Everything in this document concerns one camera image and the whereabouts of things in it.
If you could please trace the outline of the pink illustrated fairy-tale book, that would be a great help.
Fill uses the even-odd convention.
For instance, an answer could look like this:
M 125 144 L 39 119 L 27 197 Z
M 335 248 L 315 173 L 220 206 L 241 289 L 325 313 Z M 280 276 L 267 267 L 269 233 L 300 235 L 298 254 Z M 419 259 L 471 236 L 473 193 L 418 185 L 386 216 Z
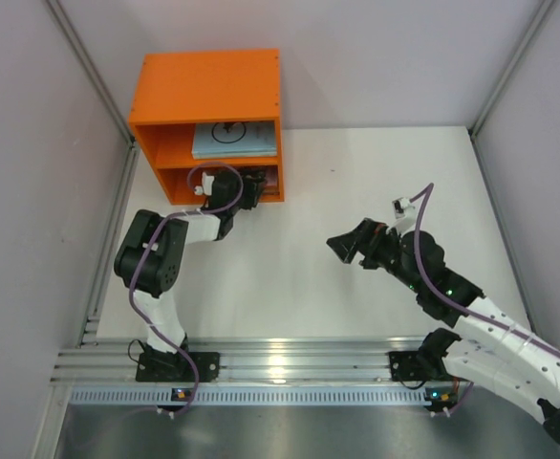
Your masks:
M 255 178 L 264 178 L 264 194 L 279 193 L 279 172 L 277 165 L 253 165 L 241 168 L 241 172 Z

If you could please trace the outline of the light blue cat book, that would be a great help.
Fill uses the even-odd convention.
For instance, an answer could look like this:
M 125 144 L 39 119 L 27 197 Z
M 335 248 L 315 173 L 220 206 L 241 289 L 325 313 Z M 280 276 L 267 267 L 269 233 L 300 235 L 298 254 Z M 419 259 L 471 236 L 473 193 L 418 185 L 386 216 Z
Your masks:
M 196 125 L 192 156 L 196 160 L 275 157 L 272 121 L 212 122 Z

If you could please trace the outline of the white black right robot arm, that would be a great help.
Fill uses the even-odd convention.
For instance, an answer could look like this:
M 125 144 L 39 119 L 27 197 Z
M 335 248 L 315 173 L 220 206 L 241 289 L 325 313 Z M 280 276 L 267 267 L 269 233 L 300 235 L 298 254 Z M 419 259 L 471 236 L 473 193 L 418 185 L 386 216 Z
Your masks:
M 524 410 L 560 446 L 560 358 L 539 348 L 537 337 L 449 269 L 432 235 L 400 235 L 365 218 L 327 245 L 345 264 L 361 254 L 363 269 L 385 270 L 442 323 L 410 360 L 391 359 L 393 380 L 473 382 Z

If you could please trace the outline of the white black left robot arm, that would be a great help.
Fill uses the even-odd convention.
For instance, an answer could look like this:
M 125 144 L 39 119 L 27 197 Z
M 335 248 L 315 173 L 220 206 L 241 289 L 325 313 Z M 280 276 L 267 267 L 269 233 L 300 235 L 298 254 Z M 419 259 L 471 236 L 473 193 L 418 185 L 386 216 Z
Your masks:
M 119 246 L 114 273 L 147 327 L 147 350 L 170 355 L 186 352 L 186 331 L 173 295 L 184 249 L 223 240 L 239 211 L 257 207 L 266 185 L 267 174 L 261 167 L 203 172 L 202 182 L 194 187 L 205 198 L 200 208 L 165 217 L 147 209 L 136 212 Z

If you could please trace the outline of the orange two-shelf cabinet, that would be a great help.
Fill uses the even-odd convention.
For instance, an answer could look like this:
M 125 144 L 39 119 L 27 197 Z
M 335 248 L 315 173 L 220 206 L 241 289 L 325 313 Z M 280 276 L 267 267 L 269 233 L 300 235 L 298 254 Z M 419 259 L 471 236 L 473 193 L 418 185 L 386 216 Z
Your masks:
M 277 165 L 279 193 L 263 194 L 266 202 L 284 199 L 280 53 L 276 49 L 202 51 L 147 55 L 133 97 L 128 123 L 173 205 L 203 201 L 187 183 L 195 167 L 213 170 L 210 161 L 192 156 L 200 123 L 272 121 L 275 157 L 227 158 L 241 169 Z

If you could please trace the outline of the left aluminium corner post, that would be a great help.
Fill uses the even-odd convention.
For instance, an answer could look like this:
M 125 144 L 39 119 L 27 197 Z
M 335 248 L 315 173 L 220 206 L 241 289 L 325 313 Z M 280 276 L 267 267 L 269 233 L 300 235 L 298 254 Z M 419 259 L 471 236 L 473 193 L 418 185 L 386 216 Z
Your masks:
M 120 136 L 128 145 L 131 145 L 134 142 L 134 137 L 127 125 L 127 122 L 119 111 L 114 98 L 97 69 L 97 65 L 91 58 L 69 14 L 63 8 L 60 1 L 43 0 L 42 4 L 45 6 L 52 20 L 60 30 L 80 68 L 93 86 L 96 94 L 101 99 L 102 105 L 112 119 Z

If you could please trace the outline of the aluminium corner post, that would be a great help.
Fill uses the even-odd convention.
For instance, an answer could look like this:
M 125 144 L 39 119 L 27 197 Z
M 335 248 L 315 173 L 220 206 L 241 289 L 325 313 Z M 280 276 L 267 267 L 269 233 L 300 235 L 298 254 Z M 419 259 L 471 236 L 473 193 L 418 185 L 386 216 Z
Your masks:
M 558 6 L 557 0 L 538 1 L 536 8 L 519 35 L 519 39 L 512 48 L 506 63 L 503 65 L 498 78 L 495 80 L 491 91 L 486 96 L 484 104 L 479 110 L 476 119 L 467 128 L 469 139 L 474 142 L 485 127 L 486 122 L 493 114 L 496 106 L 501 101 L 510 82 L 516 77 L 520 66 L 534 46 L 538 35 L 545 28 L 553 11 Z
M 134 142 L 134 137 L 127 125 L 127 122 L 119 111 L 114 98 L 97 69 L 97 65 L 91 58 L 69 14 L 63 8 L 60 1 L 43 0 L 42 4 L 45 6 L 52 20 L 60 30 L 80 68 L 93 86 L 96 94 L 101 99 L 102 105 L 112 119 L 120 136 L 128 145 L 131 145 Z

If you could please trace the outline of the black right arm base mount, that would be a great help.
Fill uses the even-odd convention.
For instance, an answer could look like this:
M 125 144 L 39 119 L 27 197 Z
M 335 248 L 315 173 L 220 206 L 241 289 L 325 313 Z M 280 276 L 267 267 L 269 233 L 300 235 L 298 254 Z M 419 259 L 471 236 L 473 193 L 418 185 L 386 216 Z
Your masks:
M 449 382 L 441 357 L 421 351 L 392 351 L 388 354 L 391 379 L 398 383 Z

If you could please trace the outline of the right aluminium corner post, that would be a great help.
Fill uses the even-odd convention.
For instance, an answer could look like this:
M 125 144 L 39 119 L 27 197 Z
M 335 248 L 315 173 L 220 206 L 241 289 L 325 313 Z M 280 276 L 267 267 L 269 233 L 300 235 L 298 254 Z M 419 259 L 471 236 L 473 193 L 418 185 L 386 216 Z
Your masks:
M 538 35 L 545 28 L 553 11 L 558 6 L 557 0 L 538 1 L 536 8 L 519 35 L 519 39 L 512 48 L 506 63 L 503 65 L 498 78 L 495 80 L 491 91 L 486 96 L 484 104 L 479 110 L 476 119 L 467 128 L 469 139 L 474 142 L 485 127 L 486 122 L 493 114 L 496 106 L 501 101 L 510 82 L 516 77 L 520 66 L 534 46 Z

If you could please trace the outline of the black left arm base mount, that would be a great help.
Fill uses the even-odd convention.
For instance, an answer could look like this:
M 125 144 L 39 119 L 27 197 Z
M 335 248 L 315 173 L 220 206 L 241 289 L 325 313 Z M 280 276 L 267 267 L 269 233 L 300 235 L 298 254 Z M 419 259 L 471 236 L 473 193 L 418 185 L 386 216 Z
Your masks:
M 189 352 L 188 356 L 198 370 L 201 383 L 217 379 L 220 372 L 219 353 Z M 193 383 L 195 372 L 181 354 L 152 350 L 140 355 L 135 379 L 138 383 Z

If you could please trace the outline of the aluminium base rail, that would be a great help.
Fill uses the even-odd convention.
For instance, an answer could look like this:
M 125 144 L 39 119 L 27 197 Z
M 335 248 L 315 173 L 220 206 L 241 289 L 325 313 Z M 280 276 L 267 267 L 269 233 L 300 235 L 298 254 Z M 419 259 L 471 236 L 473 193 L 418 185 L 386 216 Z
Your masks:
M 193 339 L 195 351 L 220 354 L 217 383 L 389 384 L 388 354 L 411 351 L 421 337 L 390 339 Z M 55 384 L 132 383 L 136 349 L 125 339 L 100 339 L 59 352 Z

